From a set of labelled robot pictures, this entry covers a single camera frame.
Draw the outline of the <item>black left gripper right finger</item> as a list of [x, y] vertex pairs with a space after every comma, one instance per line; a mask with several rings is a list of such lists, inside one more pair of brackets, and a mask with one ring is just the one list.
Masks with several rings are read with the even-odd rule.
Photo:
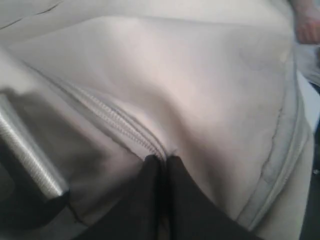
[[171, 240], [259, 240], [229, 218], [197, 186], [178, 156], [166, 161]]

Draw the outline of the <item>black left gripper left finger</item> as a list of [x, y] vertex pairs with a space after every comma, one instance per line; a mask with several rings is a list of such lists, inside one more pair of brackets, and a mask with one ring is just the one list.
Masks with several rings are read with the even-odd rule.
[[132, 190], [95, 225], [83, 240], [155, 240], [159, 221], [160, 160], [149, 155]]

